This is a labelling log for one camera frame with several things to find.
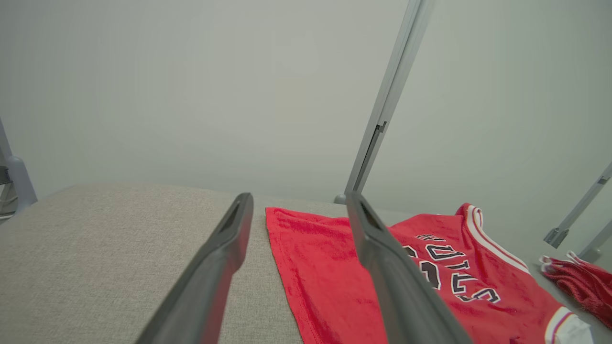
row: armhole trim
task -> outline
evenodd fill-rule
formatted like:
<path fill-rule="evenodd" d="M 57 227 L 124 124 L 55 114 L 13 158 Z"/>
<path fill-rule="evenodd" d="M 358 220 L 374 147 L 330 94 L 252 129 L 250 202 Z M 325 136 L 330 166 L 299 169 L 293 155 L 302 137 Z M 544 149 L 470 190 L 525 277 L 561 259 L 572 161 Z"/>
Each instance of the armhole trim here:
<path fill-rule="evenodd" d="M 524 261 L 520 260 L 518 257 L 501 247 L 482 230 L 482 211 L 479 208 L 471 205 L 468 207 L 465 216 L 465 223 L 468 227 L 469 233 L 480 245 L 485 247 L 489 252 L 498 256 L 506 263 L 531 275 L 531 273 L 529 273 L 529 269 L 527 268 L 527 264 L 525 264 Z"/>

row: table surface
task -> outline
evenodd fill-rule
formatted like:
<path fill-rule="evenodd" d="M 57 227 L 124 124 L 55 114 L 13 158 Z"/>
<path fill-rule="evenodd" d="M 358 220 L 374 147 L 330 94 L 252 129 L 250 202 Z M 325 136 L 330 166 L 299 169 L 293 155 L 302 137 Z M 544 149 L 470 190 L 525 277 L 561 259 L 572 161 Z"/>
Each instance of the table surface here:
<path fill-rule="evenodd" d="M 210 235 L 236 193 L 156 184 L 86 184 L 56 193 L 0 226 L 0 342 L 130 343 Z M 346 208 L 255 195 L 247 257 L 234 275 L 220 343 L 301 343 L 267 236 L 265 208 L 329 217 Z M 409 213 L 377 211 L 393 225 Z M 495 229 L 486 228 L 495 239 Z M 542 274 L 541 240 L 505 243 L 553 297 L 591 324 Z"/>

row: gray table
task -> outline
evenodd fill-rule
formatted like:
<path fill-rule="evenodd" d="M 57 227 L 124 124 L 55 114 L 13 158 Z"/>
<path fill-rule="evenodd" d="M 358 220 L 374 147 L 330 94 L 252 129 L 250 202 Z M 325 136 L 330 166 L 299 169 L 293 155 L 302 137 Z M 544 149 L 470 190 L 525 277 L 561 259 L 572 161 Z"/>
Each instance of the gray table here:
<path fill-rule="evenodd" d="M 0 226 L 0 343 L 131 343 L 235 195 L 152 184 L 78 185 Z M 247 257 L 234 276 L 220 343 L 301 343 L 268 240 L 264 208 L 330 217 L 337 204 L 255 196 Z M 379 211 L 392 225 L 411 214 Z M 495 238 L 495 233 L 487 229 Z M 506 245 L 538 282 L 592 324 L 537 271 L 543 241 Z"/>

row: black lettering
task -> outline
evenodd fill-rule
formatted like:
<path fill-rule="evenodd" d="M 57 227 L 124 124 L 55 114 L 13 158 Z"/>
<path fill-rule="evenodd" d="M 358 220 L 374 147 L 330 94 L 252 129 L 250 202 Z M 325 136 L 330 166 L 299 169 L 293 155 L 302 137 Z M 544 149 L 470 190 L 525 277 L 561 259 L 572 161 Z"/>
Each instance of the black lettering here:
<path fill-rule="evenodd" d="M 459 300 L 463 302 L 470 302 L 474 300 L 485 300 L 485 301 L 489 301 L 491 303 L 496 304 L 497 302 L 501 301 L 501 298 L 499 297 L 497 292 L 492 288 L 485 288 L 485 289 L 479 290 L 475 292 L 472 295 L 472 297 L 467 297 L 463 295 L 455 295 L 455 296 L 458 297 Z"/>
<path fill-rule="evenodd" d="M 426 260 L 422 260 L 419 263 L 419 267 L 431 286 L 440 290 L 440 272 L 438 271 L 438 267 L 434 263 Z"/>
<path fill-rule="evenodd" d="M 417 235 L 416 238 L 417 239 L 421 239 L 421 240 L 446 241 L 446 240 L 442 239 L 441 237 L 433 236 L 431 234 Z"/>
<path fill-rule="evenodd" d="M 415 258 L 419 257 L 417 255 L 417 252 L 412 247 L 410 247 L 410 245 L 404 246 L 404 249 L 406 250 L 406 253 L 408 253 L 409 256 L 415 257 Z"/>
<path fill-rule="evenodd" d="M 465 253 L 455 251 L 450 245 L 426 245 L 425 248 L 433 260 L 444 260 L 457 256 L 465 256 Z"/>
<path fill-rule="evenodd" d="M 469 269 L 469 262 L 467 260 L 464 260 L 461 264 L 447 265 L 446 267 L 453 270 L 467 270 Z"/>
<path fill-rule="evenodd" d="M 473 281 L 477 280 L 474 277 L 466 274 L 460 274 L 459 272 L 454 273 L 452 275 L 451 285 L 453 287 L 453 294 L 463 294 L 465 293 L 465 286 L 460 285 L 462 281 Z"/>

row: white trim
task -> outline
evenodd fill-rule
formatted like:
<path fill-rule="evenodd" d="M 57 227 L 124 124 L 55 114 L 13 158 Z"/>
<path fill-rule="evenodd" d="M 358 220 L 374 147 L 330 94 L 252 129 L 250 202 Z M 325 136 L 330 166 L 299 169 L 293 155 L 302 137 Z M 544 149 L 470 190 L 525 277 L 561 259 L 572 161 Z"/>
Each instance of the white trim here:
<path fill-rule="evenodd" d="M 488 237 L 485 234 L 484 231 L 482 231 L 482 228 L 480 228 L 480 230 L 482 232 L 482 235 L 480 234 L 480 231 L 478 231 L 476 226 L 474 226 L 475 221 L 474 221 L 474 217 L 472 216 L 474 208 L 476 208 L 476 207 L 470 205 L 468 207 L 468 213 L 467 213 L 467 216 L 466 216 L 466 224 L 468 226 L 468 230 L 469 230 L 470 234 L 472 234 L 472 237 L 474 239 L 476 239 L 476 241 L 480 245 L 482 245 L 486 249 L 488 249 L 492 254 L 498 256 L 500 259 L 502 259 L 506 263 L 512 265 L 513 267 L 519 269 L 520 271 L 526 272 L 527 274 L 531 275 L 531 273 L 529 273 L 529 269 L 526 267 L 527 264 L 525 264 L 522 260 L 520 260 L 519 258 L 514 256 L 510 252 L 506 251 L 504 248 L 502 248 L 495 241 L 491 240 L 491 238 Z"/>
<path fill-rule="evenodd" d="M 557 309 L 557 312 L 553 314 L 553 317 L 550 318 L 550 321 L 546 326 L 546 332 L 544 333 L 544 340 L 546 341 L 546 344 L 554 343 L 554 329 L 557 327 L 559 322 L 563 320 L 563 317 L 565 317 L 568 313 L 571 313 L 569 309 L 565 307 L 559 307 L 559 309 Z"/>
<path fill-rule="evenodd" d="M 560 307 L 548 322 L 544 342 L 546 344 L 593 344 L 590 327 L 569 309 Z"/>
<path fill-rule="evenodd" d="M 539 260 L 542 264 L 542 266 L 540 267 L 542 272 L 552 272 L 551 270 L 553 266 L 553 261 L 550 259 L 549 256 L 541 256 Z"/>
<path fill-rule="evenodd" d="M 476 227 L 482 231 L 482 210 L 476 208 L 475 206 L 470 206 L 468 210 L 471 209 L 471 213 L 473 214 L 474 208 L 476 209 L 476 213 L 478 214 L 478 216 L 474 219 L 474 223 L 476 224 Z"/>
<path fill-rule="evenodd" d="M 566 256 L 568 256 L 571 259 L 571 262 L 574 264 L 583 265 L 584 263 L 587 263 L 584 260 L 580 259 L 580 257 L 577 256 L 576 253 L 574 253 L 573 251 L 568 251 Z"/>

